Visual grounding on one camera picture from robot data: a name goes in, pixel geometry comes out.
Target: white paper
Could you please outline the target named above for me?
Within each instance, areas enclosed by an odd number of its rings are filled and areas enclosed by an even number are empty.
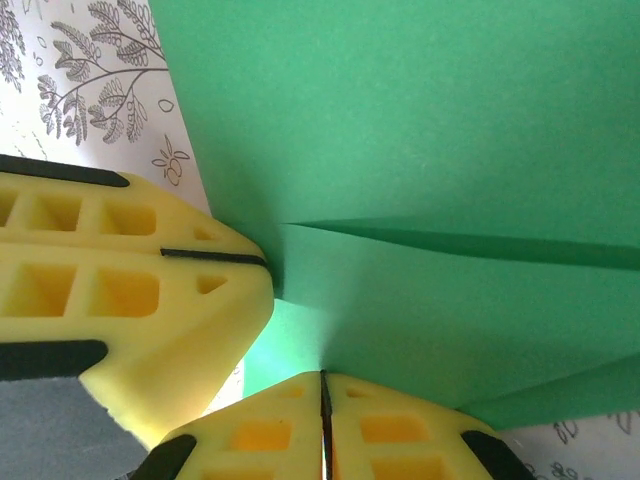
[[[143,0],[0,0],[0,21],[2,153],[135,173],[209,211]],[[236,369],[211,409],[241,398],[242,373]],[[538,480],[640,479],[640,411],[504,438]]]
[[[135,173],[209,211],[145,2],[0,0],[0,15],[3,153]]]

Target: square hole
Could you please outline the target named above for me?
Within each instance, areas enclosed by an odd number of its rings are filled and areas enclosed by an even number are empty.
[[[209,472],[202,480],[273,480],[273,472],[260,470],[226,470],[221,472]]]
[[[291,425],[284,420],[245,422],[231,439],[233,450],[271,452],[289,448]]]
[[[92,290],[89,314],[146,317],[158,309],[160,283],[149,273],[101,269]]]
[[[454,480],[441,457],[376,459],[372,467],[375,480]]]
[[[156,212],[146,205],[107,203],[100,233],[115,235],[151,235],[156,231]]]
[[[300,398],[304,395],[303,387],[291,387],[280,394],[282,398]]]
[[[17,197],[18,194],[12,190],[0,191],[0,227],[4,227],[7,224]]]
[[[82,200],[77,197],[39,196],[29,212],[27,227],[34,230],[73,232],[78,226],[81,203]]]
[[[63,316],[75,275],[73,266],[21,266],[9,287],[2,314],[10,317]]]
[[[193,229],[193,236],[196,240],[215,240],[215,236],[209,233],[202,227],[195,227]]]
[[[371,395],[363,392],[362,390],[358,390],[357,388],[348,387],[347,388],[347,397],[350,398],[367,398]]]
[[[198,292],[206,295],[213,292],[216,288],[221,287],[227,283],[227,279],[224,277],[213,277],[211,275],[198,275],[197,286]]]
[[[408,415],[363,417],[360,429],[366,443],[411,443],[429,439],[422,421]]]

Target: black rubber strip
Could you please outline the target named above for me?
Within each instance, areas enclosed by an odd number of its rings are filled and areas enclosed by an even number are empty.
[[[494,480],[535,480],[502,440],[477,430],[464,432],[462,439]]]
[[[27,175],[30,177],[66,180],[68,182],[89,183],[105,187],[128,187],[129,180],[110,170],[45,162],[31,158],[12,157],[0,154],[0,172]]]
[[[176,248],[161,248],[163,257],[193,258],[195,260],[209,260],[214,262],[242,263],[258,265],[267,268],[267,261],[258,255],[246,253],[200,252],[198,250],[179,250]]]
[[[331,416],[333,415],[333,404],[331,403],[331,392],[327,382],[327,371],[320,372],[320,415],[322,416],[322,438],[324,441],[324,461],[325,479],[333,479],[333,426]]]
[[[99,340],[0,343],[0,381],[78,377],[107,353]]]
[[[192,435],[180,435],[161,443],[151,450],[131,480],[175,480],[197,443]]]

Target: gray surface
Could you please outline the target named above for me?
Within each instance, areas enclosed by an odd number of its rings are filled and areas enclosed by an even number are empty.
[[[0,479],[113,480],[145,456],[77,379],[0,382]]]

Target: green cardstock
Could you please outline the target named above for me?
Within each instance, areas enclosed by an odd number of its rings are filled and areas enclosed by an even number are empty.
[[[639,246],[640,2],[151,0],[214,215]]]
[[[283,299],[248,393],[327,367],[460,407],[640,352],[640,2],[151,5]]]
[[[640,352],[634,271],[469,258],[301,226],[280,234],[284,300],[247,354],[246,394],[327,368],[458,408]],[[615,396],[594,399],[600,413]],[[517,426],[512,416],[484,417]]]
[[[640,356],[554,380],[462,410],[497,429],[539,425],[603,413],[640,411]]]

